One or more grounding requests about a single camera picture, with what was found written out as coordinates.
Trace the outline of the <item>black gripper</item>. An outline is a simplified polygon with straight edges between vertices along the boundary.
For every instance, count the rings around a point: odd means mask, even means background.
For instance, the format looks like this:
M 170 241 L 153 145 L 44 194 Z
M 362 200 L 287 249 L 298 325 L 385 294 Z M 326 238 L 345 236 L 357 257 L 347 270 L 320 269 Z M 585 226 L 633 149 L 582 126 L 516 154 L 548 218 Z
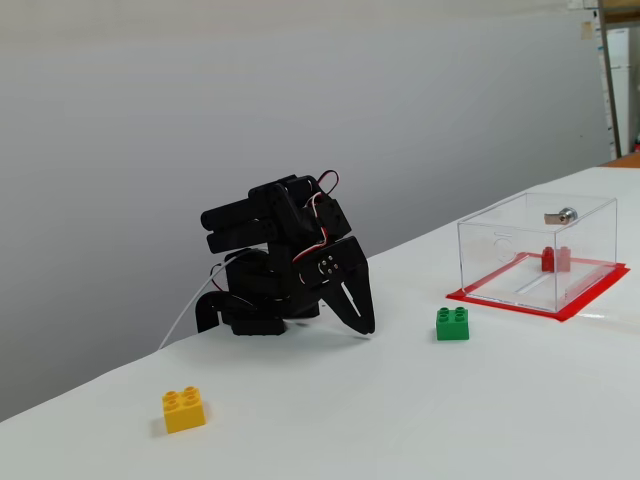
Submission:
M 366 256 L 339 203 L 317 193 L 300 211 L 298 272 L 349 328 L 375 332 Z

